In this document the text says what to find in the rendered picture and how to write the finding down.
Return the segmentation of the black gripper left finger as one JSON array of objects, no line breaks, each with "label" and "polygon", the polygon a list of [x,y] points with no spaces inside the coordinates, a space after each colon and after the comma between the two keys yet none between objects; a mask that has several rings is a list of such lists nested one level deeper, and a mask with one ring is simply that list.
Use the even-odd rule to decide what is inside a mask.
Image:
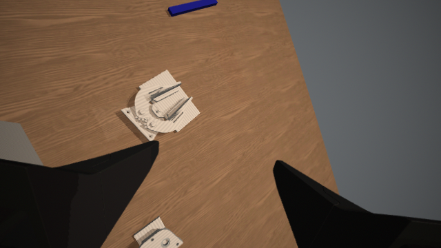
[{"label": "black gripper left finger", "polygon": [[40,248],[101,248],[158,147],[149,141],[60,167],[0,159],[0,207],[29,216]]}]

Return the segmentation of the blue long bar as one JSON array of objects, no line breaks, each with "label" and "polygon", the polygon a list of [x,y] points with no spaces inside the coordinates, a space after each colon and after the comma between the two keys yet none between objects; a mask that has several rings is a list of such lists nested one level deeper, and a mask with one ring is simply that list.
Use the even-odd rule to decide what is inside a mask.
[{"label": "blue long bar", "polygon": [[203,8],[215,6],[217,3],[218,3],[217,0],[198,0],[189,3],[180,4],[177,6],[171,6],[168,8],[168,12],[170,13],[171,17],[175,17],[188,12],[193,12],[195,10],[200,10]]}]

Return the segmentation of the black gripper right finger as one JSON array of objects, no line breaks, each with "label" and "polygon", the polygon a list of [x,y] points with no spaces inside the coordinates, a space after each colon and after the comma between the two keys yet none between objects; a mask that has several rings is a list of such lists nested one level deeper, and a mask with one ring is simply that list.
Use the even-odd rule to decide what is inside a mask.
[{"label": "black gripper right finger", "polygon": [[273,173],[298,248],[441,247],[441,220],[373,214],[284,161]]}]

